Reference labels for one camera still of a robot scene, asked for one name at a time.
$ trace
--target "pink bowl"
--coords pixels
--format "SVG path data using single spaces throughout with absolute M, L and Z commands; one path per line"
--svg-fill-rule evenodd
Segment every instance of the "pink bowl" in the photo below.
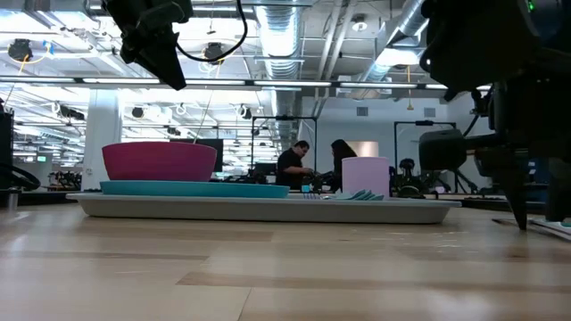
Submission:
M 136 142 L 105 146 L 103 161 L 110 180 L 208 182 L 216 154 L 200 144 Z

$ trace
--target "pillar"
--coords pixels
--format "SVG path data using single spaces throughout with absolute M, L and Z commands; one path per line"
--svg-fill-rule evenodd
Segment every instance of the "pillar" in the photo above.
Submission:
M 83 160 L 81 189 L 99 189 L 100 182 L 109 180 L 103 163 L 102 148 L 120 143 L 123 110 L 119 104 L 119 91 L 92 89 L 87 110 L 86 147 Z

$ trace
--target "ceiling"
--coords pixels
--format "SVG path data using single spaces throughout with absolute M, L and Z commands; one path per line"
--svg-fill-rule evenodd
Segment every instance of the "ceiling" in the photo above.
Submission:
M 265 0 L 243 1 L 245 4 L 264 4 Z M 398 18 L 401 13 L 403 0 L 392 1 L 359 1 L 355 7 L 356 14 L 364 14 L 367 28 L 355 31 L 348 28 L 341 46 L 339 58 L 336 60 L 332 78 L 355 77 L 360 75 L 377 58 L 376 39 L 379 29 L 384 21 Z M 16 4 L 12 7 L 0 8 L 0 75 L 20 75 L 26 77 L 58 76 L 58 77 L 122 77 L 122 78 L 153 78 L 149 72 L 140 66 L 126 64 L 116 54 L 115 49 L 120 48 L 120 31 L 109 16 L 102 14 L 100 1 L 89 1 L 87 10 L 83 1 L 53 1 L 53 3 L 66 3 L 67 10 L 52 11 L 51 13 L 35 13 L 23 11 Z M 324 49 L 325 35 L 331 18 L 333 0 L 303 0 L 298 4 L 313 4 L 303 7 L 301 40 L 302 50 L 295 59 L 300 61 L 300 79 L 314 80 L 319 69 L 321 54 Z M 208 5 L 232 6 L 231 1 L 193 1 L 194 6 L 202 5 L 202 11 L 208 10 Z M 346 10 L 341 10 L 341 17 Z M 184 25 L 176 24 L 173 28 L 180 32 L 179 43 L 184 49 L 195 55 L 200 55 L 209 43 L 221 43 L 223 49 L 234 45 L 242 35 L 242 22 L 238 19 L 209 18 L 208 14 L 216 16 L 212 11 L 201 13 L 205 18 L 193 18 Z M 342 20 L 337 23 L 338 37 Z M 260 41 L 260 28 L 256 20 L 248 20 L 250 32 L 242 46 L 229 56 L 223 63 L 213 66 L 198 63 L 179 56 L 180 64 L 186 78 L 266 78 L 264 52 Z M 33 51 L 32 63 L 22 66 L 20 62 L 12 59 L 7 48 L 15 38 L 31 40 Z M 411 65 L 410 69 L 400 68 L 389 71 L 388 78 L 393 82 L 430 82 L 427 74 L 418 65 Z M 60 155 L 57 160 L 67 164 L 81 162 L 85 141 L 85 122 L 62 117 L 61 107 L 71 108 L 88 117 L 89 88 L 85 87 L 57 87 L 57 86 L 26 86 L 12 83 L 0 83 L 0 97 L 6 100 L 10 95 L 7 107 L 14 109 L 17 121 L 35 123 L 35 126 L 18 126 L 15 138 L 16 149 L 38 150 L 39 146 L 60 146 L 74 148 L 74 157 Z M 255 115 L 273 116 L 271 91 L 247 90 L 197 90 L 186 89 L 174 91 L 172 89 L 132 88 L 120 90 L 120 100 L 125 107 L 123 130 L 124 140 L 168 139 L 173 137 L 165 128 L 141 128 L 137 125 L 151 125 L 169 123 L 174 128 L 177 125 L 200 125 L 204 118 L 207 127 L 219 126 L 219 130 L 203 128 L 200 133 L 196 129 L 183 130 L 182 136 L 194 137 L 223 137 L 228 139 L 228 148 L 236 147 L 237 155 L 228 159 L 228 162 L 243 163 L 248 158 L 247 145 L 250 130 L 246 129 L 252 122 L 242 117 L 245 108 L 249 108 Z M 393 98 L 395 101 L 407 96 L 409 91 L 394 91 L 383 98 Z M 439 97 L 441 92 L 424 91 L 422 97 Z M 134 108 L 143 108 L 143 118 L 136 118 L 132 111 Z M 73 126 L 47 126 L 45 124 L 70 123 Z M 273 121 L 265 126 L 275 128 Z M 264 142 L 266 146 L 262 152 L 255 154 L 260 160 L 273 161 L 278 149 L 282 147 L 275 144 L 274 130 L 262 130 L 256 137 L 256 142 Z M 240 148 L 235 140 L 240 140 Z M 39 147 L 39 151 L 58 150 L 55 147 Z

